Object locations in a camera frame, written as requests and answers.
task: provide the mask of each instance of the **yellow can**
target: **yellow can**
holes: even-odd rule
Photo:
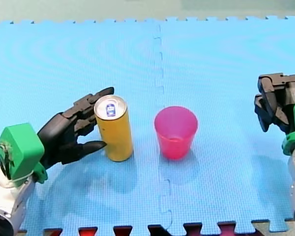
[[[127,160],[133,152],[131,128],[126,102],[118,96],[106,95],[94,106],[106,156],[113,161]]]

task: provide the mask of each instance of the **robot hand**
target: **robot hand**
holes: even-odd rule
[[[45,169],[61,162],[68,164],[102,149],[106,143],[91,141],[79,144],[79,136],[86,136],[97,125],[94,115],[95,102],[105,95],[114,94],[114,88],[106,88],[95,95],[89,94],[74,103],[63,113],[53,116],[38,132],[45,153],[40,163]]]
[[[0,136],[0,236],[15,236],[24,220],[26,202],[35,183],[44,183],[54,164],[72,163],[102,149],[106,143],[77,142],[97,125],[96,101],[114,94],[106,88],[89,94],[53,116],[36,134],[28,123],[6,127]]]
[[[273,123],[286,134],[294,132],[295,75],[261,75],[258,89],[261,94],[255,96],[255,113],[262,130],[267,132]]]
[[[261,94],[255,96],[255,113],[264,132],[273,123],[287,136],[283,153],[290,156],[288,166],[292,177],[291,196],[295,219],[295,75],[282,73],[262,75],[258,80]]]

